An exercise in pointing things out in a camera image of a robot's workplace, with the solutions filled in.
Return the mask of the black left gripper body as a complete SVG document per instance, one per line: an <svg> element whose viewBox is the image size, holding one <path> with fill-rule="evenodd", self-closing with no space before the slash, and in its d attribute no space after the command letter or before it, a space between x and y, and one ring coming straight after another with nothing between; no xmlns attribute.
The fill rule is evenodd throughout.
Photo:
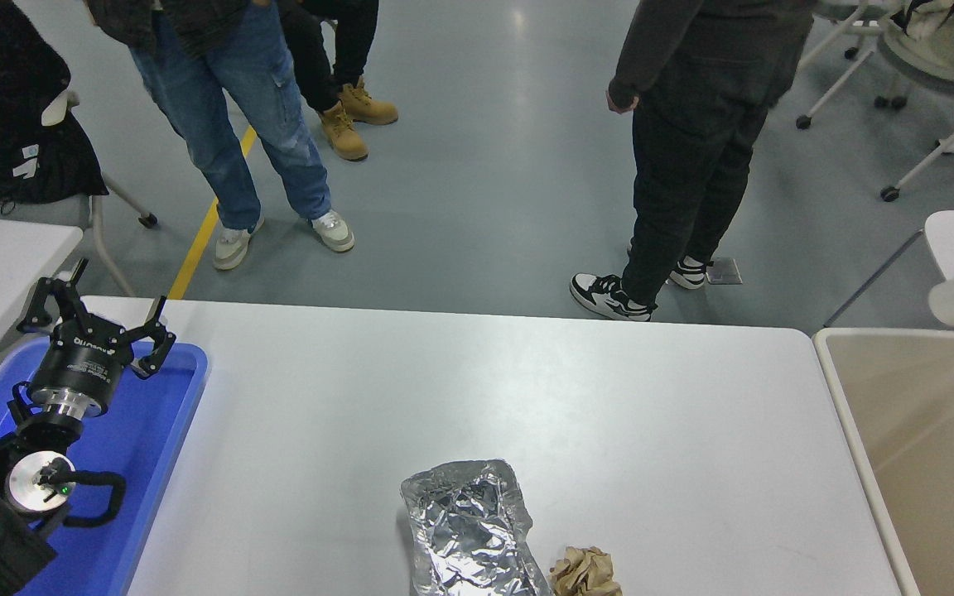
<svg viewBox="0 0 954 596"><path fill-rule="evenodd" d="M50 336L50 346L29 384L35 404L49 402L54 392L79 393L98 408L110 407L132 347L123 342L124 328L110 320L82 325L61 321Z"/></svg>

